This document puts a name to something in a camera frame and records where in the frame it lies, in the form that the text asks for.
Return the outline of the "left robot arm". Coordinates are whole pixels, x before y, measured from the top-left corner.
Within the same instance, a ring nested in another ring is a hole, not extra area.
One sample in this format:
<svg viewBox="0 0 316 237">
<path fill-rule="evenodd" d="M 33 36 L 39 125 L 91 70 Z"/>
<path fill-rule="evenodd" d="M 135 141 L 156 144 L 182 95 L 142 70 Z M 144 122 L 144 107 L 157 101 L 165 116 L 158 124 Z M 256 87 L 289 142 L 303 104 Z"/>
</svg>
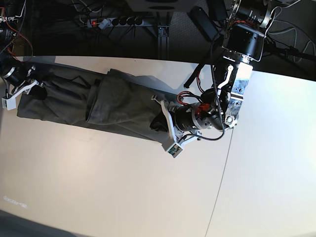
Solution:
<svg viewBox="0 0 316 237">
<path fill-rule="evenodd" d="M 264 41 L 277 15 L 276 9 L 288 7 L 277 0 L 235 0 L 227 12 L 223 1 L 213 0 L 209 12 L 195 7 L 190 17 L 212 42 L 223 41 L 223 53 L 210 67 L 212 86 L 193 94 L 189 87 L 201 83 L 203 60 L 185 82 L 176 102 L 160 101 L 161 113 L 151 128 L 165 132 L 166 151 L 181 149 L 186 143 L 203 138 L 201 131 L 215 128 L 222 134 L 236 126 L 253 67 L 262 58 Z"/>
</svg>

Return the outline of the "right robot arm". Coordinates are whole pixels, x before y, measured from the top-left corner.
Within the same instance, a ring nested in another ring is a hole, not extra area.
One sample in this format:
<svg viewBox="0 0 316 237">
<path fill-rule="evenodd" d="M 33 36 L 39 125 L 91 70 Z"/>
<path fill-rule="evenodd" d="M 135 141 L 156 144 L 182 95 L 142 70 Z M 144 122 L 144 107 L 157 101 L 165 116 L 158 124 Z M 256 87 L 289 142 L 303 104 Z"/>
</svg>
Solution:
<svg viewBox="0 0 316 237">
<path fill-rule="evenodd" d="M 27 15 L 25 0 L 2 0 L 0 2 L 0 79 L 4 84 L 2 102 L 6 108 L 9 103 L 16 102 L 20 94 L 33 96 L 44 100 L 47 97 L 43 82 L 32 79 L 35 66 L 26 67 L 27 60 L 21 60 L 14 53 L 17 41 L 24 40 L 34 52 L 31 42 L 22 34 L 22 28 Z"/>
</svg>

